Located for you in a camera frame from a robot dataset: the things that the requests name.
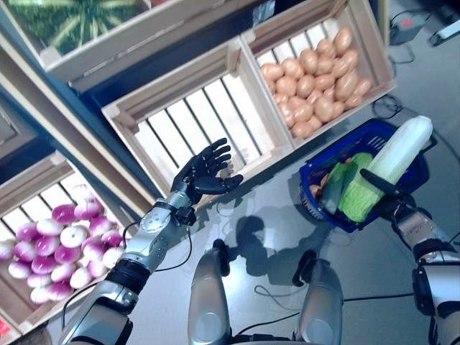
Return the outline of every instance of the robot forearm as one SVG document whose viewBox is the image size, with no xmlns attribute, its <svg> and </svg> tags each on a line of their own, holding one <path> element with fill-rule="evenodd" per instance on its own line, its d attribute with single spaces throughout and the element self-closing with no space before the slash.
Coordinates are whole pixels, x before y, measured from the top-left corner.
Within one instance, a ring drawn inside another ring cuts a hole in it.
<svg viewBox="0 0 460 345">
<path fill-rule="evenodd" d="M 139 231 L 126 253 L 97 284 L 71 318 L 59 344 L 125 344 L 132 330 L 128 316 L 149 276 L 165 258 L 170 242 L 178 235 L 179 210 L 190 207 L 184 193 L 160 201 L 141 220 Z"/>
<path fill-rule="evenodd" d="M 418 267 L 413 290 L 418 310 L 436 321 L 431 344 L 460 344 L 460 257 L 437 225 L 417 211 L 397 223 Z"/>
</svg>

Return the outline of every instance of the potato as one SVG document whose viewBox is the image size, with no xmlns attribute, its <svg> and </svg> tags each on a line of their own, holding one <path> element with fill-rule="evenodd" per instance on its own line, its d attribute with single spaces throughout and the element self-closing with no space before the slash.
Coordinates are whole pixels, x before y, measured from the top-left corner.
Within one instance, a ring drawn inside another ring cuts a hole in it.
<svg viewBox="0 0 460 345">
<path fill-rule="evenodd" d="M 348 50 L 342 56 L 342 60 L 348 65 L 348 71 L 351 72 L 358 65 L 359 53 L 357 50 Z"/>
<path fill-rule="evenodd" d="M 313 115 L 313 106 L 305 103 L 293 110 L 295 122 L 307 122 Z"/>
<path fill-rule="evenodd" d="M 275 94 L 275 91 L 276 91 L 276 84 L 273 80 L 270 80 L 270 79 L 265 79 L 265 83 L 267 83 L 268 85 L 268 88 L 270 90 L 270 92 L 273 94 Z"/>
<path fill-rule="evenodd" d="M 321 120 L 321 122 L 326 123 L 332 120 L 333 106 L 332 102 L 327 97 L 319 97 L 314 105 L 315 115 Z"/>
<path fill-rule="evenodd" d="M 307 98 L 315 88 L 315 78 L 312 75 L 304 75 L 297 83 L 297 96 Z"/>
<path fill-rule="evenodd" d="M 312 126 L 313 131 L 317 131 L 323 126 L 323 122 L 321 122 L 321 120 L 315 115 L 308 120 L 308 123 Z"/>
<path fill-rule="evenodd" d="M 313 133 L 313 127 L 308 122 L 298 122 L 291 129 L 294 138 L 308 138 Z"/>
<path fill-rule="evenodd" d="M 283 119 L 285 120 L 285 123 L 289 128 L 294 126 L 295 120 L 294 120 L 294 114 L 292 113 L 289 105 L 287 102 L 281 102 L 278 104 L 278 108 L 280 109 L 280 112 L 282 114 Z"/>
<path fill-rule="evenodd" d="M 332 67 L 331 74 L 335 79 L 339 79 L 348 71 L 349 63 L 344 59 L 338 59 Z"/>
<path fill-rule="evenodd" d="M 332 119 L 337 119 L 344 112 L 345 105 L 343 102 L 337 101 L 332 103 Z"/>
<path fill-rule="evenodd" d="M 302 65 L 293 57 L 285 59 L 281 66 L 285 69 L 285 75 L 299 80 L 305 74 Z"/>
<path fill-rule="evenodd" d="M 332 59 L 329 59 L 327 57 L 320 57 L 318 59 L 318 67 L 316 68 L 315 75 L 322 75 L 322 74 L 327 74 L 332 71 Z"/>
<path fill-rule="evenodd" d="M 318 67 L 318 54 L 308 48 L 301 52 L 299 62 L 305 70 L 305 74 L 314 74 Z"/>
<path fill-rule="evenodd" d="M 276 104 L 289 101 L 288 95 L 285 95 L 284 93 L 276 93 L 273 95 L 273 99 L 275 100 Z"/>
<path fill-rule="evenodd" d="M 353 35 L 348 27 L 344 27 L 337 32 L 337 35 L 333 39 L 333 43 L 339 56 L 342 56 L 348 48 L 350 48 L 352 40 Z"/>
<path fill-rule="evenodd" d="M 359 104 L 362 103 L 362 96 L 353 94 L 345 102 L 345 110 L 356 108 Z"/>
<path fill-rule="evenodd" d="M 318 46 L 316 47 L 316 52 L 320 55 L 320 57 L 329 59 L 334 59 L 336 57 L 336 47 L 327 38 L 323 38 L 319 41 Z"/>
<path fill-rule="evenodd" d="M 264 63 L 260 70 L 265 79 L 269 81 L 277 81 L 285 74 L 284 67 L 277 63 Z"/>
<path fill-rule="evenodd" d="M 356 95 L 364 96 L 367 91 L 370 90 L 371 86 L 372 82 L 369 78 L 362 78 L 358 81 L 353 93 Z"/>
<path fill-rule="evenodd" d="M 318 198 L 321 194 L 321 186 L 319 185 L 309 185 L 310 193 L 314 198 Z"/>
<path fill-rule="evenodd" d="M 345 102 L 353 94 L 358 84 L 358 75 L 353 70 L 348 72 L 336 82 L 336 100 Z"/>
<path fill-rule="evenodd" d="M 315 89 L 324 91 L 334 85 L 335 78 L 332 74 L 323 74 L 315 78 Z"/>
<path fill-rule="evenodd" d="M 334 102 L 334 94 L 336 92 L 335 85 L 332 85 L 330 88 L 327 88 L 323 92 L 323 96 L 329 98 L 332 102 Z"/>
<path fill-rule="evenodd" d="M 306 99 L 298 97 L 298 96 L 293 96 L 289 98 L 289 101 L 287 102 L 287 104 L 292 110 L 294 110 L 295 108 L 298 108 L 299 106 L 307 104 L 307 103 L 308 102 L 306 101 Z"/>
<path fill-rule="evenodd" d="M 321 182 L 319 184 L 321 188 L 323 188 L 327 184 L 328 180 L 329 180 L 329 174 L 325 174 L 323 178 L 321 178 Z"/>
<path fill-rule="evenodd" d="M 295 95 L 297 81 L 293 77 L 285 75 L 276 81 L 276 91 L 292 97 Z"/>
<path fill-rule="evenodd" d="M 316 100 L 317 100 L 319 97 L 321 97 L 322 95 L 323 95 L 323 93 L 321 92 L 321 90 L 316 90 L 316 89 L 315 89 L 315 90 L 311 91 L 309 97 L 307 97 L 307 102 L 308 102 L 309 104 L 314 105 L 315 102 L 316 102 Z"/>
</svg>

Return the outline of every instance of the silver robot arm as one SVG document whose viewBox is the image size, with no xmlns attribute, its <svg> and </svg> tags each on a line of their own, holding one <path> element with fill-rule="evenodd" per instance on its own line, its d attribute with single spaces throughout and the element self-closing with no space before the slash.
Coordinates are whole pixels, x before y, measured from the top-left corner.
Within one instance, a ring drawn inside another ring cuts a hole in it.
<svg viewBox="0 0 460 345">
<path fill-rule="evenodd" d="M 430 345 L 460 344 L 460 257 L 446 235 L 416 211 L 396 224 L 418 266 L 412 272 L 418 310 L 431 316 Z"/>
<path fill-rule="evenodd" d="M 227 167 L 230 146 L 220 139 L 193 156 L 172 182 L 171 195 L 158 200 L 139 223 L 139 231 L 129 242 L 125 254 L 95 286 L 71 318 L 59 344 L 124 345 L 132 331 L 128 315 L 150 275 L 165 258 L 170 244 L 177 239 L 181 225 L 192 225 L 191 207 L 204 194 L 225 194 L 243 180 L 241 175 L 218 178 Z"/>
<path fill-rule="evenodd" d="M 149 276 L 165 258 L 171 241 L 178 236 L 175 210 L 188 209 L 190 199 L 174 192 L 140 221 L 139 231 L 126 253 L 106 279 L 93 289 L 71 318 L 59 344 L 125 344 L 132 330 L 128 315 Z"/>
</svg>

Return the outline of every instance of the floor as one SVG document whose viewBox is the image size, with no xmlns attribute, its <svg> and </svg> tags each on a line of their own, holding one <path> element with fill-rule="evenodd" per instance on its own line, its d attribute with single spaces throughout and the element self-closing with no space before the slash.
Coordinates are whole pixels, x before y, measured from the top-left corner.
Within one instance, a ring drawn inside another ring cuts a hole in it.
<svg viewBox="0 0 460 345">
<path fill-rule="evenodd" d="M 418 7 L 416 1 L 394 0 L 390 13 Z M 416 59 L 397 66 L 398 86 L 393 94 L 406 106 L 429 116 L 458 152 L 460 39 L 431 47 L 427 39 L 436 26 L 440 23 L 432 17 L 410 43 Z M 404 60 L 407 52 L 391 47 L 390 54 Z M 306 289 L 293 287 L 291 278 L 307 249 L 320 251 L 331 262 L 345 298 L 411 292 L 413 257 L 387 222 L 377 220 L 363 231 L 347 234 L 312 221 L 300 206 L 298 170 L 305 160 L 371 117 L 368 106 L 201 210 L 200 221 L 193 227 L 190 260 L 179 269 L 151 277 L 131 315 L 134 330 L 128 344 L 186 344 L 190 282 L 201 255 L 217 238 L 231 247 L 231 273 L 224 278 L 224 285 L 234 334 L 301 307 Z M 401 124 L 406 119 L 401 113 L 392 123 Z M 452 236 L 460 229 L 459 164 L 442 142 L 426 154 L 426 159 L 431 178 L 413 195 Z M 170 250 L 164 266 L 180 262 L 187 253 L 188 242 L 182 241 Z M 263 285 L 272 294 L 288 294 L 278 299 L 282 307 L 256 294 L 256 285 Z M 412 298 L 348 302 L 344 304 L 343 320 L 342 344 L 427 344 L 429 319 L 417 311 Z M 295 324 L 296 319 L 291 318 L 252 332 L 290 336 Z M 58 318 L 49 323 L 48 330 L 56 344 L 60 335 Z"/>
</svg>

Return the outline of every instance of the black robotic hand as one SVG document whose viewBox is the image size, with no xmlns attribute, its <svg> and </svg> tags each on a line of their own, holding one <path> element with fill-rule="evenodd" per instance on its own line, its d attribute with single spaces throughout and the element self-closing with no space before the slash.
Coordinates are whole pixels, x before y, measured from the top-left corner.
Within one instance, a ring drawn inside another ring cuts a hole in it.
<svg viewBox="0 0 460 345">
<path fill-rule="evenodd" d="M 220 170 L 228 166 L 226 161 L 231 158 L 230 154 L 225 154 L 225 152 L 230 151 L 230 146 L 222 146 L 226 143 L 226 138 L 219 139 L 207 146 L 198 155 L 191 157 L 174 178 L 171 192 L 184 191 L 192 204 L 196 204 L 203 194 L 225 194 L 235 189 L 243 181 L 243 176 L 216 177 Z"/>
<path fill-rule="evenodd" d="M 431 215 L 427 212 L 427 210 L 417 207 L 415 199 L 402 188 L 387 182 L 366 169 L 361 169 L 360 173 L 367 182 L 373 184 L 385 193 L 383 198 L 374 207 L 374 210 L 381 218 L 390 221 L 393 228 L 395 228 L 396 223 L 400 219 L 403 219 L 416 211 L 423 212 L 431 219 Z"/>
</svg>

